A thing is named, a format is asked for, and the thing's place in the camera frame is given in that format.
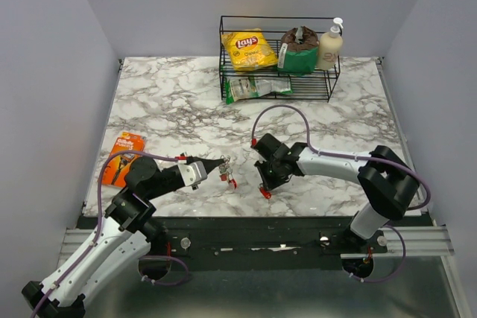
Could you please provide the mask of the lone key with red tag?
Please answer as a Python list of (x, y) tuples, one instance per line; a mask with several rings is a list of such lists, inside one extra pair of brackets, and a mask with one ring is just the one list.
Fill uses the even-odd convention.
[(265, 199), (269, 200), (271, 198), (271, 193), (269, 191), (267, 191), (265, 188), (260, 187), (259, 190), (260, 190), (260, 192), (262, 193), (262, 196)]

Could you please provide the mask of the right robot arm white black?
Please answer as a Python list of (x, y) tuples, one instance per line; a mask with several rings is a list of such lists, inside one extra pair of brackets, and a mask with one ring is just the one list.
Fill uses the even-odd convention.
[(291, 147), (271, 134), (251, 143), (263, 160), (257, 161), (264, 196), (292, 177), (330, 177), (360, 185), (368, 204), (353, 217), (343, 233), (344, 246), (360, 252), (388, 221), (401, 220), (420, 186), (411, 169), (390, 148), (379, 145), (369, 153), (324, 152), (307, 143)]

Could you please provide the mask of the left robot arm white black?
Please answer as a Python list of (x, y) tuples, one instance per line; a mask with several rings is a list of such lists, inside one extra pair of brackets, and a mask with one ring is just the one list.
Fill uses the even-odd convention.
[(87, 305), (128, 264), (144, 254), (156, 255), (167, 244), (164, 228), (152, 218), (151, 200), (181, 188), (196, 189), (225, 159), (178, 156), (159, 169), (161, 158), (138, 152), (125, 177), (126, 186), (89, 237), (50, 276), (28, 282), (22, 295), (33, 317), (83, 317)]

